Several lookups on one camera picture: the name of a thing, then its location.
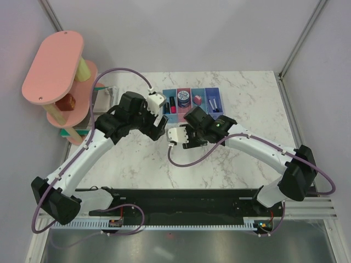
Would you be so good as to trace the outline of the black blue highlighter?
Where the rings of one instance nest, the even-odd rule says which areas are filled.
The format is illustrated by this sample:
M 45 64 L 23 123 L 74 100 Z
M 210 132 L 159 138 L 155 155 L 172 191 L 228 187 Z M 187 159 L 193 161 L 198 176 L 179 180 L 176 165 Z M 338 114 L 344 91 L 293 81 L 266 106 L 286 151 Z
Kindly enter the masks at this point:
M 170 105 L 168 102 L 164 105 L 163 111 L 164 111 L 164 114 L 166 114 L 166 115 L 170 114 Z

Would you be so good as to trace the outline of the black pink highlighter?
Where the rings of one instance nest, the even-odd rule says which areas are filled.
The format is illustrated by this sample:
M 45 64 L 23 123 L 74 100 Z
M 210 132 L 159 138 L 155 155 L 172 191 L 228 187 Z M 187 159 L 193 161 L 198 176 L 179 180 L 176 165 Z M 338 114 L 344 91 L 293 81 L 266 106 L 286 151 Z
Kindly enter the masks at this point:
M 176 100 L 173 96 L 169 97 L 169 105 L 170 105 L 171 114 L 176 114 L 177 113 Z

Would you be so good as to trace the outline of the white black marker pen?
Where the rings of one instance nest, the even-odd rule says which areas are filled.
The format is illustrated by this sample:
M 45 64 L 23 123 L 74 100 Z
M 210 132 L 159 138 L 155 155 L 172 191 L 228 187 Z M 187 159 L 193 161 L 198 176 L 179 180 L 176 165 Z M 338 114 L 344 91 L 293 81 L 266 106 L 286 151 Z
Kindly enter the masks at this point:
M 213 98 L 213 105 L 216 108 L 216 111 L 219 112 L 215 98 Z

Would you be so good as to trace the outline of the pink eraser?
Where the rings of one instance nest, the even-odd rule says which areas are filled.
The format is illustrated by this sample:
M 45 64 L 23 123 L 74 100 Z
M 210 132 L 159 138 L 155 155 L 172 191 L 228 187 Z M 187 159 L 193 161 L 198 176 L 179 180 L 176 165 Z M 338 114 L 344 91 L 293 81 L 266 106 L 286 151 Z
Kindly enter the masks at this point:
M 202 97 L 200 97 L 199 95 L 195 95 L 193 97 L 193 102 L 194 102 L 195 105 L 201 106 L 201 104 L 202 104 Z

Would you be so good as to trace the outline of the white blue marker pen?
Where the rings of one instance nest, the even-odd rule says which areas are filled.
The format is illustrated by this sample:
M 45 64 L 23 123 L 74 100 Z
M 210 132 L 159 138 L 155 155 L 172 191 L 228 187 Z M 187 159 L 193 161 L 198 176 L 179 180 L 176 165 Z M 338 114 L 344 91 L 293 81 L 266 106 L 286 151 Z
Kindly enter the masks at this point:
M 210 106 L 211 106 L 211 108 L 212 108 L 212 111 L 213 111 L 213 112 L 217 112 L 217 111 L 216 111 L 216 108 L 214 107 L 214 105 L 213 105 L 213 103 L 212 103 L 212 101 L 211 101 L 211 99 L 209 99 L 208 102 L 209 102 L 209 104 L 210 104 Z

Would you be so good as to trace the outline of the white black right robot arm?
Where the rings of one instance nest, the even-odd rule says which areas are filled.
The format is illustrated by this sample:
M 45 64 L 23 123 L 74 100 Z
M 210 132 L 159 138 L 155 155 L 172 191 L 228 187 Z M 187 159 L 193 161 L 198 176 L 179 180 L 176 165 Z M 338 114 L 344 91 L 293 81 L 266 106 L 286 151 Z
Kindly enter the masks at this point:
M 184 149 L 208 143 L 242 151 L 267 164 L 280 174 L 272 183 L 260 187 L 251 202 L 252 211 L 265 215 L 271 207 L 286 199 L 301 202 L 305 199 L 315 177 L 315 160 L 310 148 L 283 146 L 260 138 L 225 115 L 214 119 L 202 108 L 188 111 L 186 124 L 168 131 L 169 139 L 181 143 Z

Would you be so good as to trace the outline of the blue round tape jar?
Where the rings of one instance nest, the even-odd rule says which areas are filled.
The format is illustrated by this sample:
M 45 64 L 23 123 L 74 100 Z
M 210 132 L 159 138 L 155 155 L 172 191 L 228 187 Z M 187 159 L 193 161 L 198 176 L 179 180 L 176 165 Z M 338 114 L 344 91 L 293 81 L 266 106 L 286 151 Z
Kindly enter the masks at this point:
M 181 90 L 177 94 L 178 106 L 187 108 L 190 105 L 190 93 L 186 90 Z

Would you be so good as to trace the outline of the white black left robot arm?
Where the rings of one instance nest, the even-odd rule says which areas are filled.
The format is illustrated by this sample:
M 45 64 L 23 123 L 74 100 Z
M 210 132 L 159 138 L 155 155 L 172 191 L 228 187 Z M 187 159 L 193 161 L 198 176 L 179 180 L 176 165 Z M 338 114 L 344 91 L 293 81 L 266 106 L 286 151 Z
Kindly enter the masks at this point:
M 91 167 L 131 130 L 156 141 L 165 134 L 168 118 L 154 122 L 167 98 L 161 93 L 147 98 L 135 92 L 122 94 L 118 105 L 100 115 L 74 154 L 45 179 L 36 177 L 31 188 L 38 208 L 56 222 L 66 225 L 79 213 L 103 210 L 107 215 L 120 211 L 120 201 L 103 189 L 77 192 L 76 188 Z

